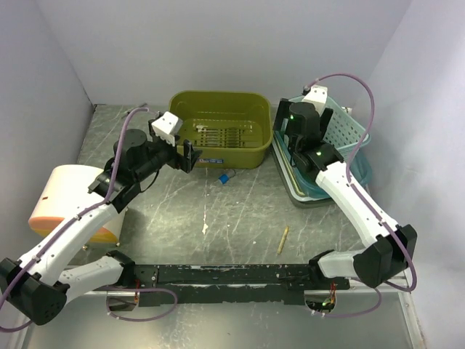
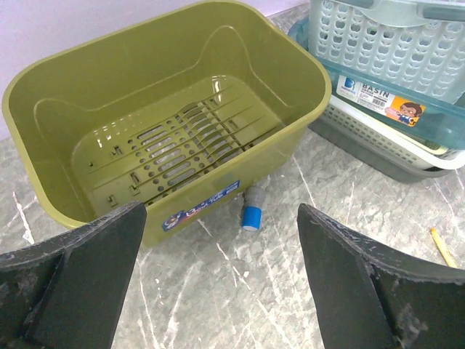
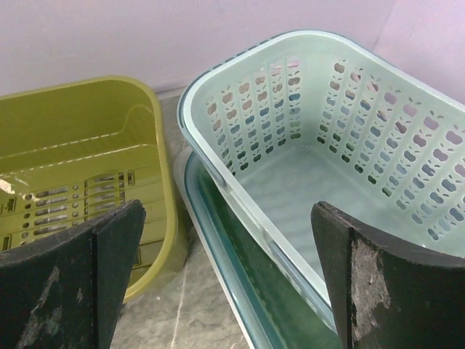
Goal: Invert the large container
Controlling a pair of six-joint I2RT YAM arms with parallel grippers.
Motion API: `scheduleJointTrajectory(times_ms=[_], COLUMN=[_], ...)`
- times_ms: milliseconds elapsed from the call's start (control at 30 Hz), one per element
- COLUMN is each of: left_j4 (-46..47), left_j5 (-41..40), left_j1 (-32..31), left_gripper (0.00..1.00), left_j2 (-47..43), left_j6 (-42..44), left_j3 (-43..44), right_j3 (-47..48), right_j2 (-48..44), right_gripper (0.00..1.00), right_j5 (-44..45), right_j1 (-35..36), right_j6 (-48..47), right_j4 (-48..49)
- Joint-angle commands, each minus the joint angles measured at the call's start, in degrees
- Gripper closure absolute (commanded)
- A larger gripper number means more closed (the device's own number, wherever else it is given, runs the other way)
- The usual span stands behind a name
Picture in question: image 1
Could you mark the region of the teal perforated plastic basket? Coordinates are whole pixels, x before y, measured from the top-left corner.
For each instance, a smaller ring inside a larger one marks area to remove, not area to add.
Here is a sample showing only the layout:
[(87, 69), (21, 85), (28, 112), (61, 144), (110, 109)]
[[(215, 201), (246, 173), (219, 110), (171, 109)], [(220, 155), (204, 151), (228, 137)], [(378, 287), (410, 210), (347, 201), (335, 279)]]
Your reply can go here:
[[(288, 122), (300, 121), (302, 126), (310, 127), (310, 124), (316, 121), (320, 122), (321, 115), (315, 110), (313, 104), (303, 102), (303, 97), (289, 99), (292, 104), (289, 108)], [(329, 96), (325, 107), (333, 109), (333, 115), (321, 144), (331, 144), (343, 157), (348, 157), (359, 142), (362, 145), (368, 144), (370, 136), (364, 134), (365, 128)], [(282, 139), (288, 151), (288, 136), (286, 133)]]

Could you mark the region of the olive green plastic tub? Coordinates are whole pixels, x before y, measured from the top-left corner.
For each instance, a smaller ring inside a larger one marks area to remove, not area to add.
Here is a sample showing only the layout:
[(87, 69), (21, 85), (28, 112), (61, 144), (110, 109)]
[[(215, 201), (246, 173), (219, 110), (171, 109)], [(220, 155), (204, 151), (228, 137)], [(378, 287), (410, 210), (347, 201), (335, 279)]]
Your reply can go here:
[(272, 142), (271, 105), (257, 93), (183, 91), (169, 112), (183, 121), (180, 141), (202, 152), (197, 167), (254, 169)]

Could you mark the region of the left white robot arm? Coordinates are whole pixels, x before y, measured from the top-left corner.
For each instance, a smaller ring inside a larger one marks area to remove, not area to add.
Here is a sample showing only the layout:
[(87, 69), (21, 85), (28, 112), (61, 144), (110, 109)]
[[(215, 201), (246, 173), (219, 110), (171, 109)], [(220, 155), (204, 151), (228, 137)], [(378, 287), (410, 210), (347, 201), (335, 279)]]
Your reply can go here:
[(1, 302), (13, 305), (31, 323), (50, 322), (70, 301), (100, 287), (136, 291), (135, 263), (120, 251), (74, 269), (67, 266), (100, 228), (143, 193), (141, 184), (148, 177), (157, 177), (165, 165), (185, 173), (195, 166), (201, 152), (184, 140), (178, 153), (182, 120), (173, 113), (157, 113), (148, 132), (128, 128), (133, 116), (148, 111), (135, 108), (126, 117), (114, 156), (88, 187), (92, 205), (75, 205), (75, 212), (29, 252), (1, 261)]

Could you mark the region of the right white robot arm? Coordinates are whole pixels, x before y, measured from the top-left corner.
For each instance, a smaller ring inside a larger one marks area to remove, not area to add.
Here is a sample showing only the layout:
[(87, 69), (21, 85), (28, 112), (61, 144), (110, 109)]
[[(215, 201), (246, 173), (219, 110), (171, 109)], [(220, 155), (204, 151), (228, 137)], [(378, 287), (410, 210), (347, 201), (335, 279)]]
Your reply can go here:
[(336, 277), (356, 278), (375, 288), (389, 284), (392, 277), (409, 270), (416, 288), (413, 264), (417, 232), (412, 225), (400, 225), (368, 195), (351, 173), (343, 155), (323, 141), (320, 115), (315, 106), (283, 98), (278, 104), (275, 125), (288, 137), (289, 164), (322, 188), (346, 215), (363, 243), (353, 252), (329, 251), (318, 255), (317, 265), (308, 272), (309, 283), (326, 288)]

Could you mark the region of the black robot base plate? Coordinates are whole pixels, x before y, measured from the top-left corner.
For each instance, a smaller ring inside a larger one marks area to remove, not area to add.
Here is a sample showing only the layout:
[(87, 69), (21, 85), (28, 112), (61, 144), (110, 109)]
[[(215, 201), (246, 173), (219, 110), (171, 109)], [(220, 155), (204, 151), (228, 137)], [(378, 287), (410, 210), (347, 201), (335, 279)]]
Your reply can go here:
[(331, 285), (348, 290), (342, 277), (326, 278), (316, 264), (269, 265), (133, 265), (125, 267), (117, 287), (137, 287), (143, 292), (139, 305), (152, 307), (173, 303), (170, 294), (149, 291), (168, 289), (179, 304), (221, 304), (223, 302), (281, 302), (305, 304), (304, 293), (328, 292)]

